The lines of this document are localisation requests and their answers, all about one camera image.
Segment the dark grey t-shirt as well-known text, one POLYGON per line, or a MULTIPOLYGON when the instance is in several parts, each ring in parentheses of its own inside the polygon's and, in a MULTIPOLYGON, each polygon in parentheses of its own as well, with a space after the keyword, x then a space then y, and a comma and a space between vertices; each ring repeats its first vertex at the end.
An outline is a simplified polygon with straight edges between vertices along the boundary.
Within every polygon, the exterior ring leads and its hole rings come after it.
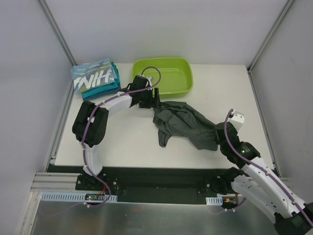
POLYGON ((183 137, 198 149, 217 151, 213 122, 186 102, 165 101, 154 108, 153 123, 158 128, 158 144, 166 147, 171 137, 183 137))

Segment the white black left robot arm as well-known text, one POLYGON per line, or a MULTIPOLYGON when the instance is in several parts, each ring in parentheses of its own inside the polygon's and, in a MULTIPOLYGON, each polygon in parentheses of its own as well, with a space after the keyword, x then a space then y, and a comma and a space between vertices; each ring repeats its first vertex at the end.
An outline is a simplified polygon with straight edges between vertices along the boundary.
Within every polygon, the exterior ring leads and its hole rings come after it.
POLYGON ((92 190, 103 186, 104 180, 99 176, 103 167, 96 146, 105 136, 109 117, 135 105, 145 109, 159 105, 159 89, 152 84, 150 77, 136 75, 132 83, 107 100, 99 104, 91 101, 81 104, 72 132, 82 148, 83 170, 89 175, 86 184, 92 190))

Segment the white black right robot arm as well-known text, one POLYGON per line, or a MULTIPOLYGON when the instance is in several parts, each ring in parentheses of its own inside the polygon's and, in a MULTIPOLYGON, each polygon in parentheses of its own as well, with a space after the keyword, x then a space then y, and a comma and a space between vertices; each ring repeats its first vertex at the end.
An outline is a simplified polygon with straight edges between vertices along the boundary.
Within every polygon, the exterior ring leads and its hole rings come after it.
POLYGON ((229 110, 225 121, 216 125, 220 152, 235 167, 215 178, 210 186, 219 194, 236 192, 261 210, 280 235, 305 235, 313 228, 313 205, 292 192, 270 169, 250 143, 241 141, 242 113, 229 110))

